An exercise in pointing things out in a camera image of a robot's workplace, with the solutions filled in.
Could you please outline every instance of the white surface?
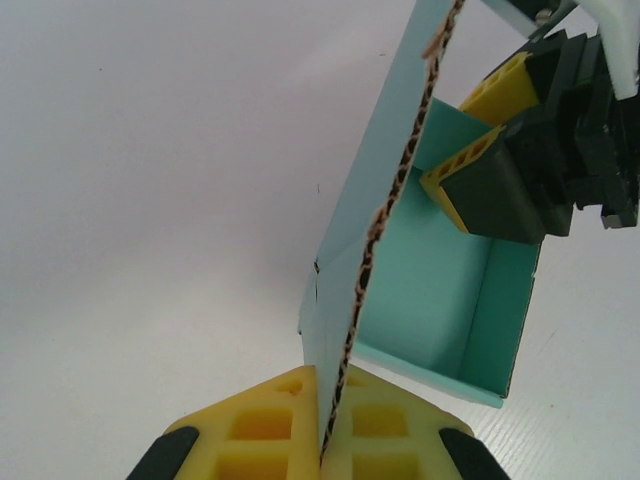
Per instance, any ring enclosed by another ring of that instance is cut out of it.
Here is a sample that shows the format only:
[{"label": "white surface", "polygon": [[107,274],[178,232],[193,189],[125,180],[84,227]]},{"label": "white surface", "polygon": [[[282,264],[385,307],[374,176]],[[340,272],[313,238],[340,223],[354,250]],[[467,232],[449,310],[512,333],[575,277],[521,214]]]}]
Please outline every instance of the white surface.
[{"label": "white surface", "polygon": [[[0,478],[124,478],[302,361],[304,282],[411,8],[0,3]],[[479,2],[461,27],[446,100],[519,44]],[[640,229],[598,214],[545,245],[503,410],[396,379],[516,479],[640,475]]]},{"label": "white surface", "polygon": [[640,0],[576,0],[598,22],[616,98],[638,93]]}]

